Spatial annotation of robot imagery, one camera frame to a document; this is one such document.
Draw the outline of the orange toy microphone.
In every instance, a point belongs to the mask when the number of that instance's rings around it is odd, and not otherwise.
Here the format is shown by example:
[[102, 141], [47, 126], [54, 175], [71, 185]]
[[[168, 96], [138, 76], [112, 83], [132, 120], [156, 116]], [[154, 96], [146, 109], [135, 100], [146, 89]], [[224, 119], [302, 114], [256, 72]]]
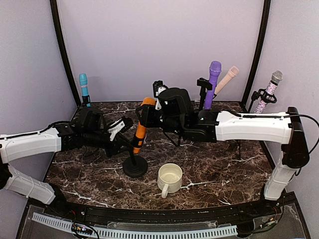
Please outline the orange toy microphone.
[[[143, 102], [141, 103], [141, 106], [143, 106], [143, 105], [155, 106], [156, 101], [153, 98], [146, 97], [146, 98], [144, 98]], [[147, 132], [147, 129], [143, 125], [141, 125], [141, 123], [139, 122], [138, 127], [137, 127], [137, 131], [136, 131], [136, 134], [134, 135], [133, 143], [132, 143], [134, 146], [133, 153], [135, 153], [135, 154], [139, 153], [139, 151], [144, 143], [146, 132]]]

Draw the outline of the black stand of orange microphone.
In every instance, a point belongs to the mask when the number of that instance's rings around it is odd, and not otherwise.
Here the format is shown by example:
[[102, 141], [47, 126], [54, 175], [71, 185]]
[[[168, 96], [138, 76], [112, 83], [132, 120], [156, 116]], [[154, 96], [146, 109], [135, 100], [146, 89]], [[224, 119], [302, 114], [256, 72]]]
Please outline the black stand of orange microphone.
[[128, 151], [129, 157], [122, 164], [124, 173], [131, 178], [139, 178], [146, 174], [148, 170], [147, 161], [141, 156], [135, 156], [133, 146]]

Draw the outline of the black stand of purple microphone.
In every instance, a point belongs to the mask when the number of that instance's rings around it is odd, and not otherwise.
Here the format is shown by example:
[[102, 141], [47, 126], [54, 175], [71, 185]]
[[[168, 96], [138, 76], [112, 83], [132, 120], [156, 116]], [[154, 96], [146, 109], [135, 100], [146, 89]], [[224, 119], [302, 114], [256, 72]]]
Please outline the black stand of purple microphone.
[[212, 84], [204, 79], [204, 78], [199, 78], [197, 79], [197, 86], [200, 86], [200, 102], [199, 102], [199, 110], [203, 110], [204, 107], [204, 102], [205, 102], [205, 98], [206, 98], [206, 93], [209, 90], [212, 90]]

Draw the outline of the blue toy microphone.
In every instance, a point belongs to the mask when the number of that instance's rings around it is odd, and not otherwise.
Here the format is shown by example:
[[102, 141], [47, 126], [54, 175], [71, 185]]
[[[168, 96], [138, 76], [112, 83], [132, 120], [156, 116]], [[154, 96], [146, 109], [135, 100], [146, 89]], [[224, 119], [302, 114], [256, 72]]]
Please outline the blue toy microphone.
[[88, 79], [85, 73], [82, 73], [79, 75], [79, 83], [81, 86], [83, 105], [90, 107], [91, 101], [90, 101], [90, 96], [88, 91]]

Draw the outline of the purple toy microphone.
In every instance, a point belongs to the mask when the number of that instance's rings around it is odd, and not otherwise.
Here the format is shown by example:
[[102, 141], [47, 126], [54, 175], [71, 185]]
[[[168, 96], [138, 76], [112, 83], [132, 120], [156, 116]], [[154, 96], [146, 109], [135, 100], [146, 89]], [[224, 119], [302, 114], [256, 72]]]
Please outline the purple toy microphone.
[[209, 67], [209, 83], [212, 85], [212, 89], [208, 90], [205, 97], [204, 109], [210, 110], [212, 101], [215, 94], [215, 89], [217, 86], [217, 80], [221, 73], [221, 63], [219, 61], [212, 61]]

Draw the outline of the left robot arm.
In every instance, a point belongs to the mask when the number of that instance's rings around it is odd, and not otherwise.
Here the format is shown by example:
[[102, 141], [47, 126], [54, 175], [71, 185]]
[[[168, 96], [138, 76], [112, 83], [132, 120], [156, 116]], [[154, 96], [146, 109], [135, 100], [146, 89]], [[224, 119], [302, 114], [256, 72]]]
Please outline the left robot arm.
[[107, 123], [103, 112], [84, 107], [79, 116], [71, 121], [57, 121], [47, 128], [22, 134], [0, 137], [0, 187], [26, 198], [50, 205], [59, 217], [70, 213], [70, 205], [58, 186], [44, 183], [28, 176], [13, 166], [11, 161], [38, 155], [69, 151], [83, 146], [103, 149], [108, 157], [126, 151], [129, 141], [123, 134], [133, 126], [133, 120], [121, 117]]

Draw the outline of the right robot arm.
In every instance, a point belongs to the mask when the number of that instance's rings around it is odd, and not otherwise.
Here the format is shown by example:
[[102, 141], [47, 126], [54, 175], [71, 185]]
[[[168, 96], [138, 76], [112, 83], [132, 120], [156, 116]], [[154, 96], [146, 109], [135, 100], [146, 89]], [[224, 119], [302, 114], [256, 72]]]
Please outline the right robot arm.
[[187, 90], [168, 88], [154, 99], [145, 98], [136, 114], [139, 127], [160, 128], [193, 142], [256, 140], [281, 144], [279, 162], [264, 187], [264, 197], [254, 206], [259, 216], [273, 209], [273, 201], [280, 198], [294, 173], [310, 160], [301, 116], [294, 107], [273, 114], [196, 111]]

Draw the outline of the pink toy microphone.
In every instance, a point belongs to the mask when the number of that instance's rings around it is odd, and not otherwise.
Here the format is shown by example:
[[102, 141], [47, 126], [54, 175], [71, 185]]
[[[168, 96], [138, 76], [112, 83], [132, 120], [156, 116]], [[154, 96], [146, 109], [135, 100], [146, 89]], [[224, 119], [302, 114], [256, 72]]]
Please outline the pink toy microphone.
[[218, 95], [220, 91], [239, 73], [239, 69], [236, 66], [232, 66], [222, 80], [217, 84], [215, 88], [215, 95]]

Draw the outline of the black tripod microphone stand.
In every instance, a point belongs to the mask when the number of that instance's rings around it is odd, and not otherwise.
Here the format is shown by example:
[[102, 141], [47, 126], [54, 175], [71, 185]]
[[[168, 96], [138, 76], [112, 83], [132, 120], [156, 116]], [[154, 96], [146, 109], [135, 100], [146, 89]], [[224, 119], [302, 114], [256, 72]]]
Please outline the black tripod microphone stand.
[[267, 93], [265, 89], [259, 89], [258, 91], [253, 92], [248, 109], [246, 109], [246, 105], [244, 103], [240, 103], [242, 112], [249, 113], [251, 111], [253, 103], [258, 99], [260, 99], [261, 101], [266, 100], [265, 101], [266, 104], [269, 104], [269, 103], [274, 104], [277, 102], [277, 98], [275, 97], [274, 94], [271, 95]]

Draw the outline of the silver glitter microphone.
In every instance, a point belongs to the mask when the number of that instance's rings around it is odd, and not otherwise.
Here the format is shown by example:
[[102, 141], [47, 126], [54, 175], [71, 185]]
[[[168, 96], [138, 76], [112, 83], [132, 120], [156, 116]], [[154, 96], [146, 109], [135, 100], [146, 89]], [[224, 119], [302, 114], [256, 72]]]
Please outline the silver glitter microphone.
[[[271, 77], [271, 80], [270, 82], [268, 83], [267, 87], [265, 88], [266, 92], [269, 93], [269, 94], [274, 94], [275, 95], [275, 91], [279, 85], [279, 83], [282, 81], [283, 79], [283, 73], [281, 71], [275, 71], [273, 74], [272, 74], [272, 77]], [[267, 104], [265, 103], [266, 100], [263, 100], [263, 101], [259, 101], [259, 103], [257, 104], [255, 110], [254, 110], [254, 113], [255, 114], [261, 114]]]

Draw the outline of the white ceramic mug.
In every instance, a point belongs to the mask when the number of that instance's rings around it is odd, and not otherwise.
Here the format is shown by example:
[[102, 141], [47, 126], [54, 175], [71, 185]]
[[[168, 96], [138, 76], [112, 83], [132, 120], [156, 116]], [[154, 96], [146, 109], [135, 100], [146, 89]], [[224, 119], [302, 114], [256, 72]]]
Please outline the white ceramic mug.
[[161, 197], [165, 199], [168, 194], [175, 193], [182, 186], [183, 171], [180, 166], [174, 163], [167, 163], [158, 171], [157, 184], [161, 190]]

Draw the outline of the black front rail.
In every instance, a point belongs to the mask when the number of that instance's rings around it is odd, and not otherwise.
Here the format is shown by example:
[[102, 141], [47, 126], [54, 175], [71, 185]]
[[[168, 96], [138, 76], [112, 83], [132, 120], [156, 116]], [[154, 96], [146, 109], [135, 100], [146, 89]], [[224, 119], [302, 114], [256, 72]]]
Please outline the black front rail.
[[146, 223], [146, 224], [178, 224], [214, 222], [218, 224], [244, 224], [262, 216], [278, 216], [282, 212], [282, 200], [253, 201], [232, 206], [191, 209], [191, 210], [130, 210], [95, 206], [85, 206], [76, 203], [66, 203], [67, 212], [59, 213], [47, 206], [45, 212], [55, 216], [75, 219], [90, 225], [106, 225], [116, 223]]

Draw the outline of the left black frame post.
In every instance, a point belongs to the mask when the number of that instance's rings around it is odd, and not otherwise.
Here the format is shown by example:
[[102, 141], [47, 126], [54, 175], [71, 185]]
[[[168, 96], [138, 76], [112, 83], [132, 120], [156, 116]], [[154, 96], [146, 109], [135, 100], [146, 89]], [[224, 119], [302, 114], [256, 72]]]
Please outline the left black frame post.
[[52, 15], [52, 20], [53, 20], [53, 25], [55, 29], [55, 35], [59, 47], [59, 52], [60, 56], [62, 59], [64, 71], [67, 77], [67, 81], [74, 99], [74, 102], [77, 107], [81, 105], [81, 100], [79, 97], [79, 93], [76, 88], [75, 80], [73, 77], [73, 73], [71, 70], [65, 42], [64, 42], [64, 37], [63, 37], [63, 32], [62, 32], [62, 26], [60, 22], [60, 16], [59, 16], [59, 10], [58, 10], [58, 2], [56, 0], [50, 0], [50, 8], [51, 8], [51, 15]]

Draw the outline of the black frame post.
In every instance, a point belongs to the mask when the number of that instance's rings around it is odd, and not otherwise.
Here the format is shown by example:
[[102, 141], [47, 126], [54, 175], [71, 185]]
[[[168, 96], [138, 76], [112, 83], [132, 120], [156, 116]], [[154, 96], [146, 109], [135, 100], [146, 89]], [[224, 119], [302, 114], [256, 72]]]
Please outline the black frame post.
[[246, 87], [244, 90], [244, 94], [243, 94], [243, 97], [241, 100], [241, 103], [243, 106], [247, 106], [248, 98], [249, 98], [250, 92], [252, 90], [252, 86], [253, 86], [255, 76], [257, 73], [260, 57], [262, 54], [264, 39], [265, 39], [265, 35], [266, 35], [266, 30], [267, 30], [267, 24], [268, 24], [268, 19], [269, 19], [269, 14], [270, 14], [270, 7], [271, 7], [271, 0], [264, 0], [261, 22], [260, 22], [260, 27], [259, 27], [259, 33], [258, 33], [257, 43], [256, 43], [256, 47], [255, 47], [255, 52], [254, 52], [254, 57], [253, 57], [252, 65], [250, 68], [249, 76], [247, 79]]
[[52, 20], [53, 20], [53, 25], [55, 29], [55, 35], [59, 47], [59, 52], [60, 56], [62, 59], [64, 71], [67, 77], [67, 81], [74, 99], [74, 102], [77, 107], [81, 105], [81, 100], [79, 97], [79, 93], [76, 88], [75, 80], [73, 77], [73, 73], [71, 70], [65, 42], [64, 42], [64, 37], [63, 37], [63, 32], [62, 32], [62, 26], [60, 22], [60, 16], [59, 16], [59, 10], [58, 10], [58, 2], [56, 0], [50, 0], [50, 8], [51, 8], [51, 15], [52, 15]]

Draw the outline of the right black frame post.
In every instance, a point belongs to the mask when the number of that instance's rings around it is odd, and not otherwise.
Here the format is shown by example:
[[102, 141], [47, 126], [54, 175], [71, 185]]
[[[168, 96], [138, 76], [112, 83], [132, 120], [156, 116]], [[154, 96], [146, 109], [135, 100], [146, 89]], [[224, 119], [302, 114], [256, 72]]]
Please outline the right black frame post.
[[265, 39], [265, 35], [266, 35], [266, 30], [267, 30], [267, 24], [268, 24], [268, 19], [269, 19], [269, 14], [270, 14], [270, 7], [271, 7], [271, 0], [264, 0], [261, 22], [260, 22], [260, 27], [259, 27], [259, 33], [258, 33], [257, 43], [256, 43], [256, 47], [255, 47], [255, 52], [254, 52], [254, 57], [253, 57], [252, 65], [250, 68], [249, 76], [247, 79], [246, 87], [244, 90], [244, 94], [243, 94], [243, 97], [241, 100], [241, 103], [243, 106], [247, 106], [248, 98], [249, 98], [250, 92], [252, 90], [252, 86], [253, 86], [255, 76], [257, 73], [260, 57], [262, 54], [264, 39]]

